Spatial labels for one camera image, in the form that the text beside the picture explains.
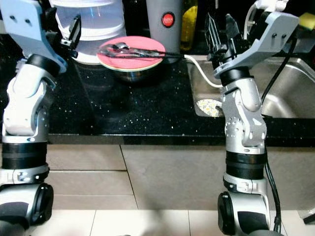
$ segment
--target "red label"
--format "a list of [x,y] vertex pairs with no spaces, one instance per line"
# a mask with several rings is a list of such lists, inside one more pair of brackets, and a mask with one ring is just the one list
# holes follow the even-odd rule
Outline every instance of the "red label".
[[173,26],[175,22],[175,17],[174,14],[171,12],[167,12],[162,16],[162,24],[167,27],[170,28]]

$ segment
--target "yellow bottle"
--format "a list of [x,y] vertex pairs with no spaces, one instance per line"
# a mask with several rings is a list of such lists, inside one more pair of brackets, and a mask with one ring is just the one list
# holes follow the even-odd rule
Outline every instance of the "yellow bottle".
[[191,49],[197,19],[198,0],[184,0],[181,50]]

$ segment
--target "tile floor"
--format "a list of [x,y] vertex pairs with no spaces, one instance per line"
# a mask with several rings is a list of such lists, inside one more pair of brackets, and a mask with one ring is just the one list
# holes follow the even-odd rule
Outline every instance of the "tile floor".
[[[315,236],[297,211],[283,211],[285,236]],[[216,211],[55,210],[31,236],[222,236]]]

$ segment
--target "black cable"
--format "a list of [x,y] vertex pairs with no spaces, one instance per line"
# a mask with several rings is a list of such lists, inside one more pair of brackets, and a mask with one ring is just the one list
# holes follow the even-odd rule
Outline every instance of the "black cable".
[[272,175],[270,166],[269,166],[269,162],[268,159],[266,160],[265,163],[265,171],[271,186],[271,191],[272,191],[272,195],[274,197],[274,201],[275,201],[275,206],[276,206],[276,217],[275,217],[275,226],[274,226],[274,231],[281,233],[281,206],[280,206],[280,199],[279,199],[279,195],[278,195],[278,190],[276,187],[276,183],[274,180],[274,177]]
[[291,46],[290,46],[290,49],[289,49],[289,52],[287,53],[287,55],[285,56],[282,64],[280,65],[280,67],[278,68],[278,70],[276,71],[275,75],[272,77],[271,81],[269,82],[267,88],[265,89],[264,93],[262,94],[261,96],[261,104],[263,104],[266,96],[267,96],[267,93],[269,92],[269,90],[271,89],[272,85],[275,83],[277,77],[280,75],[280,73],[282,72],[282,70],[284,69],[285,65],[287,64],[287,62],[289,61],[292,53],[293,53],[293,50],[295,48],[295,45],[296,45],[296,41],[297,41],[297,38],[296,37],[293,37],[292,39],[292,43],[291,43]]

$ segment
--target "white cable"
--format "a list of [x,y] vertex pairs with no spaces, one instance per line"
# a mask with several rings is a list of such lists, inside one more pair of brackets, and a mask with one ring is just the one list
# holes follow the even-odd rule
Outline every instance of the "white cable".
[[246,18],[245,18],[245,23],[244,23],[244,39],[247,39],[247,28],[248,28],[248,22],[250,20],[250,16],[252,14],[252,11],[256,8],[256,4],[254,3],[251,5],[250,9],[247,12]]
[[198,64],[198,62],[195,60],[195,58],[193,58],[192,56],[189,56],[189,55],[184,55],[184,57],[186,59],[189,59],[191,60],[196,66],[197,66],[197,69],[199,70],[200,74],[202,75],[202,77],[205,79],[205,81],[211,85],[212,87],[215,87],[215,88],[222,88],[223,86],[222,85],[216,85],[214,83],[212,83],[208,78],[207,76],[205,75],[205,73],[202,71],[200,65]]

